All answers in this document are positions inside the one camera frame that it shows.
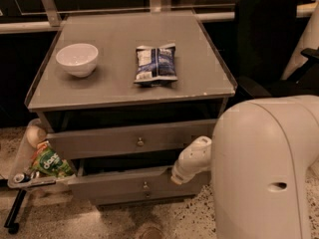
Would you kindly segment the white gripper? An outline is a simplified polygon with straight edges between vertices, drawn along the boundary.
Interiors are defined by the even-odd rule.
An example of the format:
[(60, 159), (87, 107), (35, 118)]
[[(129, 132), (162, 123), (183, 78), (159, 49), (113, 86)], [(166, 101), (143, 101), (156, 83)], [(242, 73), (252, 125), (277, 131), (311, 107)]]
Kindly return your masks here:
[(191, 166), (184, 166), (179, 160), (176, 161), (171, 170), (171, 181), (177, 185), (190, 182), (195, 177), (195, 169)]

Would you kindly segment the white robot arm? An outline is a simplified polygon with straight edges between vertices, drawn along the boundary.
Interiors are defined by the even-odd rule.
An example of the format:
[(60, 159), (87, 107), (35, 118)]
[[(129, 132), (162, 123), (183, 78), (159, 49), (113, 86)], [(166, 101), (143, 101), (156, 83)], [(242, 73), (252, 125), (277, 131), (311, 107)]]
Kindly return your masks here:
[(171, 180), (211, 173), (217, 239), (311, 239), (305, 181), (318, 156), (318, 96), (255, 99), (183, 150)]

